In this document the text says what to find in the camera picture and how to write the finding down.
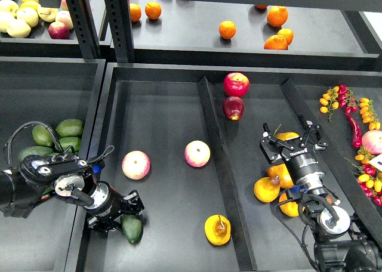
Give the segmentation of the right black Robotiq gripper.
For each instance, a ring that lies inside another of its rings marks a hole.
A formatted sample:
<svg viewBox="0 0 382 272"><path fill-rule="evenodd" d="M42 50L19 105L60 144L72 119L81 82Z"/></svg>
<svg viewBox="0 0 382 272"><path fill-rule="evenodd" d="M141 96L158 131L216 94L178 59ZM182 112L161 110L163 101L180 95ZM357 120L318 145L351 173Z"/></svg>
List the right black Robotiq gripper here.
<svg viewBox="0 0 382 272"><path fill-rule="evenodd" d="M328 142L321 134L320 125L307 120L302 113L298 115L298 120L304 129L299 146L304 149L295 151L292 144L271 135L268 124L264 123L260 150L269 164L282 158L295 185L304 188L323 188L322 178L325 172L315 153L310 152L307 147L310 145L313 151L325 150Z"/></svg>

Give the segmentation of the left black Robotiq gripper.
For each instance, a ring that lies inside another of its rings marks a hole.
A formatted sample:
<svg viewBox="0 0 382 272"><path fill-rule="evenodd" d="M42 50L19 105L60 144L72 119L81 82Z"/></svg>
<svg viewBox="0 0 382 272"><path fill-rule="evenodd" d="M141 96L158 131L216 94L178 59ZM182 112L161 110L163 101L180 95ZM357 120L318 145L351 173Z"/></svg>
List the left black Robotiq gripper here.
<svg viewBox="0 0 382 272"><path fill-rule="evenodd" d="M115 220L117 217L122 214L140 215L144 210L137 190L123 197L104 181L94 183L88 195L93 204L84 206L85 211L91 215L87 218L87 226L97 232L122 231L121 224Z"/></svg>

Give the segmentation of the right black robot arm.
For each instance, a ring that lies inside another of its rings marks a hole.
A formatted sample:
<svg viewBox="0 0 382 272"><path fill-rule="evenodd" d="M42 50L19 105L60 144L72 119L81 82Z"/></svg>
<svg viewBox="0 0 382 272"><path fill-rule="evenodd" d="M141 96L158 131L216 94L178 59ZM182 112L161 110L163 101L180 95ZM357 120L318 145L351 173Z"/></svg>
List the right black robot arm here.
<svg viewBox="0 0 382 272"><path fill-rule="evenodd" d="M310 230L315 240L314 255L309 254L305 236L297 241L316 271L381 271L380 249L361 229L353 228L360 226L359 218L329 202L332 192L323 184L325 171L316 156L318 150L327 147L320 126L303 116L298 118L303 135L277 137L266 123L263 125L260 149L264 157L270 164L283 163L294 184L274 210L290 203L297 205L304 230Z"/></svg>

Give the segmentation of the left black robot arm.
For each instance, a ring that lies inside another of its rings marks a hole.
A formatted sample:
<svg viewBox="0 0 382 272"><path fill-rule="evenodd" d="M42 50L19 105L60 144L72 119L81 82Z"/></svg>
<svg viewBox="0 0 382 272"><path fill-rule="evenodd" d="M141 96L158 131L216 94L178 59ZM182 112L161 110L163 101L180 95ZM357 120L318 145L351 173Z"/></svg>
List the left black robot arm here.
<svg viewBox="0 0 382 272"><path fill-rule="evenodd" d="M123 196L109 183L96 179L96 173L104 168L103 160L113 152L113 146L86 160L79 157L72 146L62 148L52 127L43 123L58 147L58 154L30 154L13 167L11 145L22 129L34 125L37 122L30 121L17 128L4 146L8 168L1 171L1 212L5 217L27 218L34 208L58 197L82 207L89 214L89 229L108 233L122 227L119 217L142 213L144 205L137 190Z"/></svg>

